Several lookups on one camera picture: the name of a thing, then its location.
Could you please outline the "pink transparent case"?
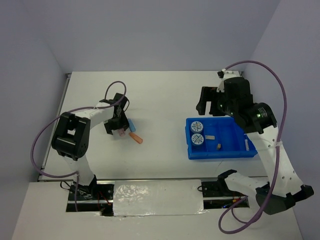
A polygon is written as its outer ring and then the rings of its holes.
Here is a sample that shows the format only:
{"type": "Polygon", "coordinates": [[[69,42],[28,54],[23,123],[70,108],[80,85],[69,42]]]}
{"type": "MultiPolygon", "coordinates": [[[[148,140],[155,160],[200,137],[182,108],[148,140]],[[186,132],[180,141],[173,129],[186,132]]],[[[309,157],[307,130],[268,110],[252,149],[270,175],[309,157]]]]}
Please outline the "pink transparent case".
{"type": "Polygon", "coordinates": [[[125,132],[125,130],[123,128],[121,128],[121,129],[118,130],[118,134],[119,134],[120,137],[124,137],[126,135],[126,132],[125,132]]]}

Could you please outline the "grey speckled eraser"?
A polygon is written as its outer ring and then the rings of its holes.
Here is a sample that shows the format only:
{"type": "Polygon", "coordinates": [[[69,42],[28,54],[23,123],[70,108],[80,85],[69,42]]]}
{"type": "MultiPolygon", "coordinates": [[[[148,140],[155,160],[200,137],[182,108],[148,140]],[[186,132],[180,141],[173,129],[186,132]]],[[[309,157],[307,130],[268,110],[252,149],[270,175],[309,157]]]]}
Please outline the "grey speckled eraser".
{"type": "Polygon", "coordinates": [[[209,140],[214,140],[215,136],[214,135],[206,135],[205,138],[209,139],[209,140]]]}

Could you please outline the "blue slime jar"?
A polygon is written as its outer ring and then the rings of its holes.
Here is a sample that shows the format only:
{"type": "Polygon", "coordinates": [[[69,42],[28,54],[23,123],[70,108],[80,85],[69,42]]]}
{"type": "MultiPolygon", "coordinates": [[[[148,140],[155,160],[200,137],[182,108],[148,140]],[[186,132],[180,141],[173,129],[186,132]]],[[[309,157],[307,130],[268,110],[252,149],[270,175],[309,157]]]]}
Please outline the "blue slime jar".
{"type": "Polygon", "coordinates": [[[193,134],[202,134],[204,130],[204,125],[200,121],[193,121],[190,124],[190,131],[193,134]]]}
{"type": "Polygon", "coordinates": [[[201,133],[194,133],[191,136],[191,145],[194,149],[199,151],[205,145],[204,136],[201,133]]]}

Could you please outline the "orange transparent case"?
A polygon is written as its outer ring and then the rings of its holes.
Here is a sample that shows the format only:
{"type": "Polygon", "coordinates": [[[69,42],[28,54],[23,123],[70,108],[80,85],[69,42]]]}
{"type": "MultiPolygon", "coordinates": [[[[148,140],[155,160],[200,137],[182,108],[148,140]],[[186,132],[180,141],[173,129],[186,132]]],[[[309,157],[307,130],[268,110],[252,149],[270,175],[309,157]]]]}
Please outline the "orange transparent case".
{"type": "Polygon", "coordinates": [[[138,135],[136,135],[134,132],[130,132],[129,136],[138,144],[142,144],[143,143],[143,139],[141,137],[139,137],[138,135]]]}

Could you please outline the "blue transparent case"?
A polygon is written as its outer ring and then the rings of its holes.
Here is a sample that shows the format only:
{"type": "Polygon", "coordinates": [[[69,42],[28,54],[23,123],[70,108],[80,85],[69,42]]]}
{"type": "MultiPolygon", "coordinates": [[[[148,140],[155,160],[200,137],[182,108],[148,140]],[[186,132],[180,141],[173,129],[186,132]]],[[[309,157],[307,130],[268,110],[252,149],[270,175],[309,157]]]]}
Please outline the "blue transparent case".
{"type": "Polygon", "coordinates": [[[136,131],[136,127],[135,127],[133,121],[130,118],[128,119],[128,123],[129,123],[130,131],[134,133],[136,131]]]}

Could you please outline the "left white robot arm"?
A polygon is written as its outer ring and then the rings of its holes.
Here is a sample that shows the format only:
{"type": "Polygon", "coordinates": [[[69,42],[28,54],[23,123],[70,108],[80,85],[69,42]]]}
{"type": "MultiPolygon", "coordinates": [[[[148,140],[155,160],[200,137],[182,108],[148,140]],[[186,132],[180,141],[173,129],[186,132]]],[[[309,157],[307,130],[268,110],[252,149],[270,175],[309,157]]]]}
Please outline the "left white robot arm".
{"type": "Polygon", "coordinates": [[[89,148],[90,131],[103,124],[107,134],[124,133],[129,128],[125,107],[129,100],[121,93],[113,99],[102,99],[92,109],[77,113],[61,114],[55,128],[51,147],[62,156],[73,172],[78,172],[74,183],[78,184],[78,194],[91,200],[97,196],[97,178],[90,169],[86,152],[89,148]]]}

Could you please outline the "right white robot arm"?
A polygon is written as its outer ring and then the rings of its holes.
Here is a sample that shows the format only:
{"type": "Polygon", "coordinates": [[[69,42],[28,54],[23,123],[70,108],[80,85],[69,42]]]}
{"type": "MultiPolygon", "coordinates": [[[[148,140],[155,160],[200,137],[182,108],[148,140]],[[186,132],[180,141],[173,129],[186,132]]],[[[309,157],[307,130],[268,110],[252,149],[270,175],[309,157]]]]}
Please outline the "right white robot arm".
{"type": "Polygon", "coordinates": [[[254,198],[267,215],[284,212],[297,202],[314,194],[296,174],[281,144],[281,130],[270,106],[256,103],[250,83],[243,77],[223,80],[219,87],[204,86],[201,89],[196,110],[204,115],[210,103],[209,114],[230,116],[253,143],[267,174],[267,181],[258,181],[236,170],[228,170],[218,176],[217,190],[223,196],[233,191],[254,198]]]}

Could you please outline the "blue white marker pen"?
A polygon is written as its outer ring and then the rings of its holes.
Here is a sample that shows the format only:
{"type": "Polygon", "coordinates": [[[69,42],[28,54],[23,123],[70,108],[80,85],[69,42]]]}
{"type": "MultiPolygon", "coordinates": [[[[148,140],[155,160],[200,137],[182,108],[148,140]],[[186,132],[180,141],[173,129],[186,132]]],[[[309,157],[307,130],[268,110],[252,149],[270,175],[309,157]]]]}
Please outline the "blue white marker pen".
{"type": "Polygon", "coordinates": [[[249,147],[248,139],[245,139],[245,140],[244,140],[244,143],[245,143],[245,149],[246,149],[246,151],[249,151],[249,150],[250,150],[250,147],[249,147]]]}

